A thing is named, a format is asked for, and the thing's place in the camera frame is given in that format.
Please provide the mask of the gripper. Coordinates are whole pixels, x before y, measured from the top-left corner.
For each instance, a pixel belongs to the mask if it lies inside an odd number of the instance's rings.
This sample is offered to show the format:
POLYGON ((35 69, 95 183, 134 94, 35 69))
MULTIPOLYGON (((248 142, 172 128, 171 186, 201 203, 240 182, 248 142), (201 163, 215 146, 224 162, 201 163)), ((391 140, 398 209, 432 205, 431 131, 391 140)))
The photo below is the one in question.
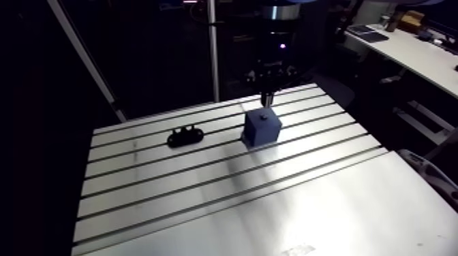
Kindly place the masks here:
POLYGON ((293 65, 283 64, 283 61, 265 63, 257 60, 246 73, 246 83, 257 93, 268 94, 281 90, 298 76, 298 70, 293 65))

